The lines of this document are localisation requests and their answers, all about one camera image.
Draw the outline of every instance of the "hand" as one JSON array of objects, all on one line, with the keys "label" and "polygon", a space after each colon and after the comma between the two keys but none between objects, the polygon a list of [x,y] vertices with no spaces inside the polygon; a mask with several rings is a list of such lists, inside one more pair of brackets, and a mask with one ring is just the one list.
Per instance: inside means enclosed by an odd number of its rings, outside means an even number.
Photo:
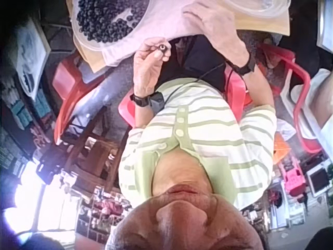
[{"label": "hand", "polygon": [[238,67],[249,60],[244,42],[238,37],[234,13],[216,0],[196,0],[183,8],[183,15],[197,25],[213,47]]},{"label": "hand", "polygon": [[[164,44],[168,50],[163,54],[158,46]],[[164,61],[171,56],[171,44],[163,37],[146,39],[134,55],[134,94],[144,98],[154,93]]]}]

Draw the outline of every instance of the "striped shirt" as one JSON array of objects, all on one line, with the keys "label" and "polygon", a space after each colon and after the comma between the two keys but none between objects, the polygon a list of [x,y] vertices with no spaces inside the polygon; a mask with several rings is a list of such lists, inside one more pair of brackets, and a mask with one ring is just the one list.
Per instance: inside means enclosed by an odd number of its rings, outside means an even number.
[{"label": "striped shirt", "polygon": [[257,201],[271,182],[275,110],[256,107],[237,123],[219,91],[183,78],[163,84],[165,109],[129,133],[120,166],[123,195],[136,207],[152,196],[161,155],[179,146],[205,168],[216,194],[238,209]]}]

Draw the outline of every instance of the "table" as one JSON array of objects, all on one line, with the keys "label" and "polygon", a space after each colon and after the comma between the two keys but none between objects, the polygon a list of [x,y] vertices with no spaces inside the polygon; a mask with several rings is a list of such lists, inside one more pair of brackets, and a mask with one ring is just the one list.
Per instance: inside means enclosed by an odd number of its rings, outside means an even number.
[{"label": "table", "polygon": [[[73,10],[73,0],[66,0],[69,14],[71,16]],[[256,18],[245,15],[243,13],[235,13],[236,28],[239,30],[257,30],[272,33],[279,33],[282,35],[289,35],[289,11],[286,11],[281,16],[272,19]],[[80,52],[83,59],[90,65],[94,73],[106,66],[103,55],[101,52],[92,51],[82,46],[75,35],[73,41]]]}]

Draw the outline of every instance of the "nose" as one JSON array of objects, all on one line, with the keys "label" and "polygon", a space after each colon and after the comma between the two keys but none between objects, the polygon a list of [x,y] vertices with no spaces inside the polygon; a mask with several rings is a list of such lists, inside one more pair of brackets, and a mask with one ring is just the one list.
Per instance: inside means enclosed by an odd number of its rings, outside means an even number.
[{"label": "nose", "polygon": [[174,201],[156,213],[163,249],[199,249],[207,214],[186,201]]}]

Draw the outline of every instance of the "neck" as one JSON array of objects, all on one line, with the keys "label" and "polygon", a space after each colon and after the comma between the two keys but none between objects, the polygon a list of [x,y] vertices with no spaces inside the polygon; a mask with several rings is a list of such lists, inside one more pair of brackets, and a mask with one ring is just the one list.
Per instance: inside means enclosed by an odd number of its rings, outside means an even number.
[{"label": "neck", "polygon": [[200,162],[180,148],[161,156],[153,176],[152,195],[161,195],[178,184],[191,185],[207,194],[213,192]]}]

